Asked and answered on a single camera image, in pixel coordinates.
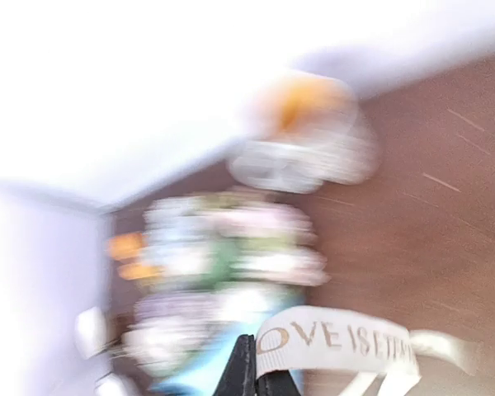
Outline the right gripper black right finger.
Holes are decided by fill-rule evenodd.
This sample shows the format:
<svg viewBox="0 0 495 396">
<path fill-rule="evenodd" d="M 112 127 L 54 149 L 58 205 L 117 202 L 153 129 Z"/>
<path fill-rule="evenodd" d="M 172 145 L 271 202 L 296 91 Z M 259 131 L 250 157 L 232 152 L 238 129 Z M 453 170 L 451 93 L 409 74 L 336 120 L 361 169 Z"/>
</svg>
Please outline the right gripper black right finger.
<svg viewBox="0 0 495 396">
<path fill-rule="evenodd" d="M 299 396 L 288 370 L 273 371 L 257 380 L 257 396 Z"/>
</svg>

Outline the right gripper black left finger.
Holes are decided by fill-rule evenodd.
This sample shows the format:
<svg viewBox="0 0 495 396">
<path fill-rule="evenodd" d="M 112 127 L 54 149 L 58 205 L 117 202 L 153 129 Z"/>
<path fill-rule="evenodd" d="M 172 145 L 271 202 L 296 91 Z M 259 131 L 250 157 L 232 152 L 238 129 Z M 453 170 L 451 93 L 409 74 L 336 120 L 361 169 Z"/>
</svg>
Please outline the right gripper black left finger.
<svg viewBox="0 0 495 396">
<path fill-rule="evenodd" d="M 254 396 L 256 394 L 255 337 L 243 334 L 234 344 L 219 379 L 214 396 Z"/>
</svg>

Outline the cream ribbon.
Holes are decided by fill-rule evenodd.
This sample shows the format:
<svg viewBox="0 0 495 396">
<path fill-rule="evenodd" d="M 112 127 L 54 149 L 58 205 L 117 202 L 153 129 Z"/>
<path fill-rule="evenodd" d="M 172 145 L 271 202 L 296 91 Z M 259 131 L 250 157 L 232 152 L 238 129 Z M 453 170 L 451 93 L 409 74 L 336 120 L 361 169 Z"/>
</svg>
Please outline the cream ribbon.
<svg viewBox="0 0 495 396">
<path fill-rule="evenodd" d="M 472 375 L 478 347 L 443 332 L 409 331 L 387 319 L 309 305 L 267 319 L 256 335 L 256 377 L 277 371 L 354 374 L 344 395 L 362 395 L 378 377 L 380 395 L 405 395 L 421 380 L 418 356 L 451 363 Z"/>
</svg>

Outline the blue wrapping paper sheet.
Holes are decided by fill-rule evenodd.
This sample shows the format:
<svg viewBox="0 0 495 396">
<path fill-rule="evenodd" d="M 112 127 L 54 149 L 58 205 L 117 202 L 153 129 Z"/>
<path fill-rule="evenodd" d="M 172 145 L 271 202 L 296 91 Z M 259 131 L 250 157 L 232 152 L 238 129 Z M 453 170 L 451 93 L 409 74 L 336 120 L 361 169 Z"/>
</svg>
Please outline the blue wrapping paper sheet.
<svg viewBox="0 0 495 396">
<path fill-rule="evenodd" d="M 156 379 L 148 387 L 153 395 L 211 395 L 219 383 L 233 346 L 242 334 L 255 334 L 261 324 L 283 309 L 302 304 L 305 300 L 300 288 L 266 285 L 261 297 L 250 296 L 254 310 L 247 311 L 240 321 L 228 325 L 214 337 L 203 351 L 189 360 L 185 368 L 166 379 Z"/>
</svg>

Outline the blue fake flower stems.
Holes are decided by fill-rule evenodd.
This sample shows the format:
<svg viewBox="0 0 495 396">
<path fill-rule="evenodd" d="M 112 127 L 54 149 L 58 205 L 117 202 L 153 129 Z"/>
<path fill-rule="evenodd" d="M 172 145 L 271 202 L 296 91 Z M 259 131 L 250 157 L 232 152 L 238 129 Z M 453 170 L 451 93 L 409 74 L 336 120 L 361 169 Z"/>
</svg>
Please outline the blue fake flower stems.
<svg viewBox="0 0 495 396">
<path fill-rule="evenodd" d="M 160 279 L 135 304 L 124 344 L 153 375 L 180 370 L 232 323 L 222 309 L 238 249 L 216 230 L 216 209 L 212 196 L 179 196 L 144 214 L 141 257 Z"/>
</svg>

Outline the orange fake flower stem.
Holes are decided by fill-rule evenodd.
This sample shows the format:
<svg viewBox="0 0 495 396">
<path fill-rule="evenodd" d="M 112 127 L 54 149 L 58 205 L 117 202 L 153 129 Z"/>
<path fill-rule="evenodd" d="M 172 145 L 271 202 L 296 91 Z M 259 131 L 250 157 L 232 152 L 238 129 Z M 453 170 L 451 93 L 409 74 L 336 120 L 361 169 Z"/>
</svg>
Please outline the orange fake flower stem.
<svg viewBox="0 0 495 396">
<path fill-rule="evenodd" d="M 144 259 L 144 237 L 141 233 L 124 233 L 108 242 L 108 253 L 118 262 L 117 272 L 126 281 L 158 281 L 162 268 L 148 264 Z"/>
</svg>

